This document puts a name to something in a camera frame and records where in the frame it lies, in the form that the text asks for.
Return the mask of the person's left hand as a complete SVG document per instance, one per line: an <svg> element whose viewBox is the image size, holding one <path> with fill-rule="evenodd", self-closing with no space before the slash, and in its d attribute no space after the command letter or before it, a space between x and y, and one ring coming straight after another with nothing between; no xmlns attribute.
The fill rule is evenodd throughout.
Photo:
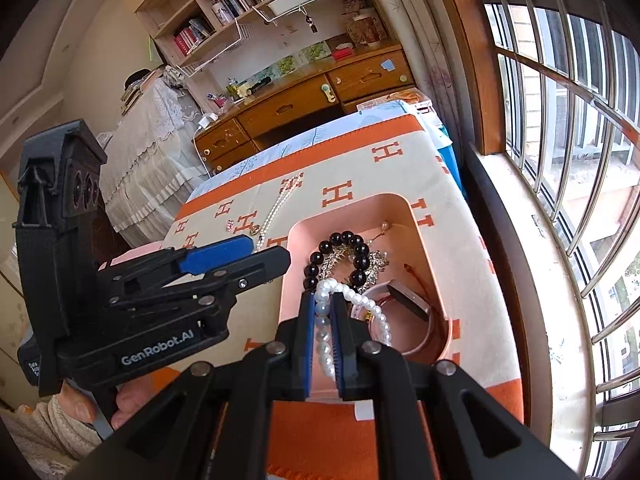
<svg viewBox="0 0 640 480"><path fill-rule="evenodd" d="M119 429L137 411L155 396L151 376L139 377L121 386L116 396L117 410L111 418L111 425ZM55 396L63 412L78 422L93 424L98 417L98 406L90 396L63 382L61 391Z"/></svg>

